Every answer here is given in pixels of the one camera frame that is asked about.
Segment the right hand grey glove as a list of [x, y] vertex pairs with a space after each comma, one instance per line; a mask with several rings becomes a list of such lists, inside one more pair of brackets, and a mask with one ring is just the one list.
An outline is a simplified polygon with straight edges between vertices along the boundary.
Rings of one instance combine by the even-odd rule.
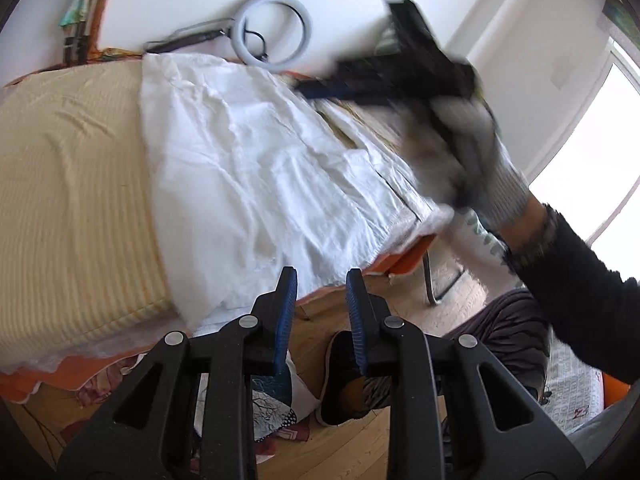
[[521, 217], [528, 185], [511, 162], [486, 101], [439, 96], [411, 104], [406, 116], [401, 153], [419, 191], [454, 209], [474, 210], [489, 231]]

